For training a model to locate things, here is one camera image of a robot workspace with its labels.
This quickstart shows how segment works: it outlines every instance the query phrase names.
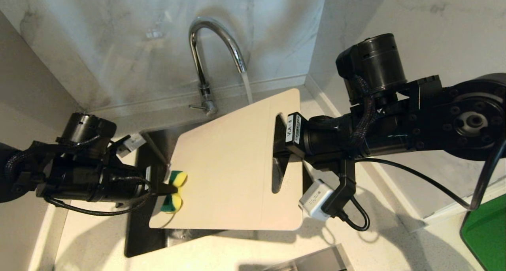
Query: chrome faucet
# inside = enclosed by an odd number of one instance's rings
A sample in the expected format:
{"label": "chrome faucet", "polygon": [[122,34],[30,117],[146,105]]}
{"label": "chrome faucet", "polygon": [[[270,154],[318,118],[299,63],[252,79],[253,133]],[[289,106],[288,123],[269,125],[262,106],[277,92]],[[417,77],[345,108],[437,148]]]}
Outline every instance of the chrome faucet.
{"label": "chrome faucet", "polygon": [[190,47],[191,52],[193,54],[193,61],[195,62],[195,68],[197,69],[198,78],[200,80],[199,91],[200,96],[202,97],[201,106],[190,105],[190,108],[194,109],[202,109],[205,111],[206,115],[211,116],[217,113],[218,109],[211,97],[211,89],[209,82],[207,82],[206,77],[204,76],[204,71],[202,70],[202,64],[200,63],[200,55],[197,51],[197,32],[201,28],[208,28],[216,33],[226,44],[230,53],[232,54],[232,58],[234,59],[235,66],[239,73],[246,72],[246,63],[242,58],[241,51],[239,50],[239,46],[235,40],[230,36],[228,31],[225,29],[223,25],[221,25],[218,21],[209,18],[209,17],[197,17],[190,26],[189,37],[190,37]]}

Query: countertop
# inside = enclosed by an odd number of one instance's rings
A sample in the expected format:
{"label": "countertop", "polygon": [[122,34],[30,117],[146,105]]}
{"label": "countertop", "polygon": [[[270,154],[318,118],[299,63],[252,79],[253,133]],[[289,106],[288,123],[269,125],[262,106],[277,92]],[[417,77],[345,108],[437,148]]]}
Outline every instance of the countertop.
{"label": "countertop", "polygon": [[[298,87],[304,116],[323,115],[304,86]],[[134,163],[130,154],[123,159]],[[333,174],[310,171],[314,177]],[[369,213],[369,231],[359,233],[339,219],[305,218],[297,231],[225,231],[132,258],[123,255],[127,215],[95,217],[69,211],[56,256],[56,270],[170,269],[256,271],[342,244],[353,268],[361,270],[481,270],[459,237],[464,214],[409,233],[361,164],[356,198]],[[112,210],[113,204],[72,201],[83,208]],[[345,207],[356,222],[361,216]]]}

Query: sink basin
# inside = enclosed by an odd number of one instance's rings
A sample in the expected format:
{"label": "sink basin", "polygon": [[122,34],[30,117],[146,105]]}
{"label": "sink basin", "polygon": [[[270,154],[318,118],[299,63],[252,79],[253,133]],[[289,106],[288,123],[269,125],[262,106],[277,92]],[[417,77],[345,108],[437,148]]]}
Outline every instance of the sink basin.
{"label": "sink basin", "polygon": [[[167,169],[166,163],[172,157],[179,136],[205,123],[207,121],[142,132],[141,134],[147,143],[139,148],[137,167],[145,169],[150,166],[151,181],[164,179]],[[223,231],[149,228],[149,220],[156,202],[157,197],[152,197],[144,207],[128,216],[125,241],[126,257],[141,255]]]}

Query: white cutting board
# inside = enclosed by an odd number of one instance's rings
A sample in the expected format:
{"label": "white cutting board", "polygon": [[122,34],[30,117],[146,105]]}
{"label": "white cutting board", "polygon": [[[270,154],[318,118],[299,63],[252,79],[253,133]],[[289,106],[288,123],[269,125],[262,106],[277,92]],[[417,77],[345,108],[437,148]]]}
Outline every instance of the white cutting board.
{"label": "white cutting board", "polygon": [[273,194],[275,119],[300,111],[298,89],[290,89],[182,134],[171,170],[188,173],[176,214],[160,212],[150,228],[296,230],[302,224],[302,162],[292,156],[280,192]]}

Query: marble wall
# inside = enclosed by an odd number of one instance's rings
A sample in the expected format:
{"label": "marble wall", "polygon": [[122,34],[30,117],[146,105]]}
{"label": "marble wall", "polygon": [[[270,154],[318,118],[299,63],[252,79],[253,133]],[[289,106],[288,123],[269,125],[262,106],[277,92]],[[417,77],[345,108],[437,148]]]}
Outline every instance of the marble wall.
{"label": "marble wall", "polygon": [[[439,74],[443,86],[451,86],[506,72],[504,0],[325,0],[309,75],[341,114],[349,112],[349,98],[336,71],[336,57],[352,44],[383,33],[395,35],[408,80]],[[445,152],[382,158],[419,170],[460,196],[473,192],[482,167]],[[422,216],[452,203],[408,173],[387,166],[385,170]],[[501,161],[493,180],[505,174]]]}
{"label": "marble wall", "polygon": [[[214,17],[252,82],[309,71],[324,0],[0,0],[0,10],[85,109],[197,92],[188,28]],[[214,89],[241,85],[226,47],[202,30]]]}

